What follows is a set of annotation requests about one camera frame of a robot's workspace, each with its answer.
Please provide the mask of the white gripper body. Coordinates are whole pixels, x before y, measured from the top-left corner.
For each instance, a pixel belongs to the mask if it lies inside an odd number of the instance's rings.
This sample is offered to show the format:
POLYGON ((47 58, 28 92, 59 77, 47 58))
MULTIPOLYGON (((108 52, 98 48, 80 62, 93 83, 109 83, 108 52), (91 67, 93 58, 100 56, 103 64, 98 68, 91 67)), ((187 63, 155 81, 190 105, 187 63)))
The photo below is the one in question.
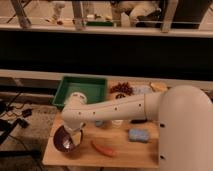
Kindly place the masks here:
POLYGON ((82 129, 80 127, 71 129, 68 126, 64 127, 65 132, 67 133, 63 145, 65 147, 78 146, 82 141, 82 129))

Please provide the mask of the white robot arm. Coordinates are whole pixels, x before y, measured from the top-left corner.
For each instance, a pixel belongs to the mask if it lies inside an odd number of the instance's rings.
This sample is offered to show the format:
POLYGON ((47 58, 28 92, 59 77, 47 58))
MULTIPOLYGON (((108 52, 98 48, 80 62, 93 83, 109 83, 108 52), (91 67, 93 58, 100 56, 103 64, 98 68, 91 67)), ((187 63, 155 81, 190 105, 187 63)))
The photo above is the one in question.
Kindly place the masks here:
POLYGON ((94 104, 76 92, 62 110, 70 132, 85 121, 142 118, 158 122, 159 171, 213 171, 213 102, 197 87, 180 85, 94 104))

